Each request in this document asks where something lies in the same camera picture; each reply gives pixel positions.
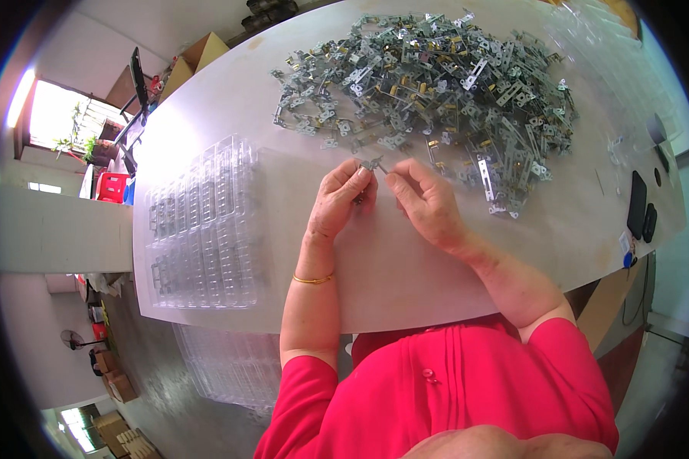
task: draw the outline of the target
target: woman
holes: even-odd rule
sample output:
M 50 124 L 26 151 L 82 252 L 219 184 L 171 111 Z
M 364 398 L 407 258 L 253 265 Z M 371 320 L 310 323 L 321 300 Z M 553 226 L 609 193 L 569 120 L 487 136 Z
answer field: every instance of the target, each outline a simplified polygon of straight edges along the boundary
M 333 242 L 353 200 L 367 214 L 377 192 L 372 172 L 343 162 L 322 181 L 303 237 L 281 324 L 281 391 L 256 457 L 610 457 L 610 395 L 561 291 L 471 232 L 449 183 L 418 161 L 385 181 L 414 228 L 480 276 L 500 314 L 359 335 L 338 384 Z

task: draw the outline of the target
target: window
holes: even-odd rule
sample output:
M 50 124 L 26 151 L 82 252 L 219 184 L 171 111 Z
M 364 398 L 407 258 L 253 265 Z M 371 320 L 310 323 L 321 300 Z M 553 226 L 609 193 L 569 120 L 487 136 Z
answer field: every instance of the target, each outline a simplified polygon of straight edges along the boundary
M 84 142 L 92 136 L 100 137 L 105 120 L 127 124 L 119 109 L 112 105 L 38 80 L 31 106 L 28 143 L 53 149 L 59 140 L 69 139 L 74 143 L 72 151 L 85 153 Z
M 91 427 L 91 425 L 86 425 L 82 415 L 79 413 L 79 409 L 62 411 L 62 418 L 64 418 L 64 423 L 69 427 L 69 431 L 79 442 L 84 452 L 92 452 L 96 449 L 86 430 L 86 428 Z
M 61 194 L 62 192 L 61 187 L 55 187 L 54 185 L 37 184 L 34 181 L 28 182 L 28 188 L 35 189 L 36 191 L 45 191 L 46 193 L 55 193 L 57 195 Z

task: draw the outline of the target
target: white table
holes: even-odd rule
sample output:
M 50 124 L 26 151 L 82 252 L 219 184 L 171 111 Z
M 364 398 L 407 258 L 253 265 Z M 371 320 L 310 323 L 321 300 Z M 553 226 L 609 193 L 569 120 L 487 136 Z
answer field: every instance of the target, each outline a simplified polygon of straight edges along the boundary
M 230 50 L 191 78 L 150 115 L 138 160 L 136 193 L 173 178 L 180 167 L 204 148 L 239 133 L 260 148 L 262 202 L 270 246 L 266 298 L 246 310 L 184 310 L 154 308 L 148 301 L 150 262 L 144 260 L 139 231 L 134 232 L 134 265 L 141 314 L 172 322 L 228 330 L 277 333 L 286 290 L 296 264 L 300 239 L 320 180 L 351 157 L 349 145 L 320 150 L 323 136 L 304 137 L 271 123 L 280 96 L 271 68 L 285 69 L 294 50 L 308 50 L 317 41 L 347 36 L 363 13 L 403 14 L 408 11 L 476 14 L 475 23 L 501 39 L 512 29 L 547 38 L 542 21 L 551 5 L 535 0 L 418 2 L 349 0 L 279 24 Z M 661 170 L 658 188 L 653 168 L 661 167 L 652 153 L 617 169 L 607 158 L 606 117 L 584 90 L 584 81 L 570 66 L 561 70 L 573 88 L 581 119 L 575 122 L 574 154 L 547 164 L 554 180 L 539 183 L 520 218 L 488 214 L 482 189 L 459 188 L 463 218 L 477 232 L 520 259 L 546 272 L 564 291 L 574 289 L 622 267 L 619 237 L 627 232 L 630 172 L 637 169 L 648 186 L 648 202 L 658 210 L 651 244 L 639 243 L 638 257 L 655 249 L 684 227 L 678 172 L 671 181 Z M 425 145 L 413 139 L 412 152 L 428 160 Z M 390 168 L 404 159 L 399 152 L 371 146 L 358 156 L 386 154 Z M 602 181 L 604 195 L 598 185 Z M 617 196 L 616 171 L 621 195 Z M 336 273 L 340 285 L 342 332 L 355 333 L 429 326 L 495 312 L 483 284 L 469 268 L 425 243 L 395 208 L 395 198 L 377 174 L 381 187 L 376 211 L 355 218 L 336 241 Z M 147 225 L 147 213 L 136 206 L 134 227 Z

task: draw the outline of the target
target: white label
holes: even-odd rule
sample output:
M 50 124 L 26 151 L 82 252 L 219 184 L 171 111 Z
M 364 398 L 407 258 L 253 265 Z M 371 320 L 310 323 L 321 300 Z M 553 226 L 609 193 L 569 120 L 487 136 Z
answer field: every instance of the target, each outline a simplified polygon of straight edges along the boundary
M 620 236 L 620 250 L 622 251 L 623 256 L 630 252 L 630 241 L 627 240 L 627 234 L 625 231 Z

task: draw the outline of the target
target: plastic blister tray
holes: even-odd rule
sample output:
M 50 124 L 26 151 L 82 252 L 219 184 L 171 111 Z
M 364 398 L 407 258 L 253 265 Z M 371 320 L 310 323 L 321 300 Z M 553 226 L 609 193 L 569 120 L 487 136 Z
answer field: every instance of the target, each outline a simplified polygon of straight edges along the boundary
M 676 105 L 664 90 L 640 41 L 609 7 L 576 0 L 555 8 L 545 30 L 584 75 L 606 109 L 608 142 L 622 137 L 619 156 L 647 154 L 653 146 L 646 121 L 658 114 L 669 138 L 681 132 Z
M 194 385 L 202 397 L 270 411 L 281 384 L 278 335 L 173 325 Z
M 256 304 L 261 267 L 248 200 L 257 156 L 229 136 L 195 157 L 176 179 L 146 193 L 145 237 L 154 306 L 246 308 Z

